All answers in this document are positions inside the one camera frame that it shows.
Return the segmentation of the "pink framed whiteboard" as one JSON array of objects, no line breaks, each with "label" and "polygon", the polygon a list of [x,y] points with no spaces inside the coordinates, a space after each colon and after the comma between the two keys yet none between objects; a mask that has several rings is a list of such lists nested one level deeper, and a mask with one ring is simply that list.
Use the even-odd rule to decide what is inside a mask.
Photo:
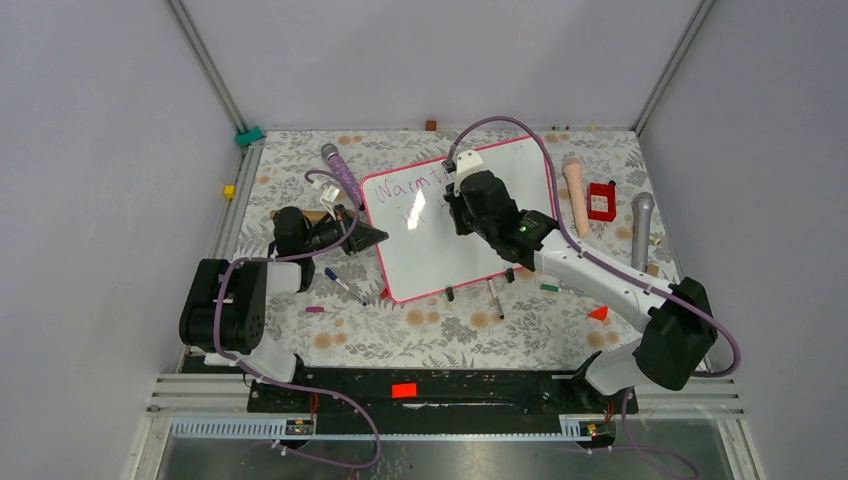
[{"label": "pink framed whiteboard", "polygon": [[[479,148],[485,169],[500,179],[518,209],[552,215],[549,169],[536,142],[519,137]],[[372,227],[387,233],[377,246],[388,295],[406,303],[502,274],[511,268],[471,227],[453,216],[447,197],[453,174],[440,158],[365,177],[362,198]]]}]

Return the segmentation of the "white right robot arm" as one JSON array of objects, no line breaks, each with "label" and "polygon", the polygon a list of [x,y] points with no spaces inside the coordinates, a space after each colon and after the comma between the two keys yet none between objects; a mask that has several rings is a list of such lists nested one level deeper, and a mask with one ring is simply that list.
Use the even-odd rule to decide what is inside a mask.
[{"label": "white right robot arm", "polygon": [[551,216],[518,208],[492,172],[449,184],[444,198],[460,235],[480,236],[509,263],[555,277],[610,307],[640,333],[614,350],[597,352],[578,369],[575,402],[597,412],[627,387],[655,384],[680,391],[718,332],[705,320],[708,301],[698,282],[665,284],[567,239]]}]

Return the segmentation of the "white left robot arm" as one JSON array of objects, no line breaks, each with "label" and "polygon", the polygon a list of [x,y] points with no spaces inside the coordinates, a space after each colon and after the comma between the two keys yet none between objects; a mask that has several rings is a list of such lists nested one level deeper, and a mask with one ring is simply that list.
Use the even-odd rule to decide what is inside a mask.
[{"label": "white left robot arm", "polygon": [[309,401],[310,385],[296,375],[301,359],[264,334],[269,295],[306,292],[314,279],[313,257],[336,247],[353,255],[389,238],[338,204],[330,213],[288,206],[271,212],[273,240],[267,258],[230,262],[203,259],[179,320],[183,344],[204,352],[209,365],[246,366],[273,383],[272,398],[288,411]]}]

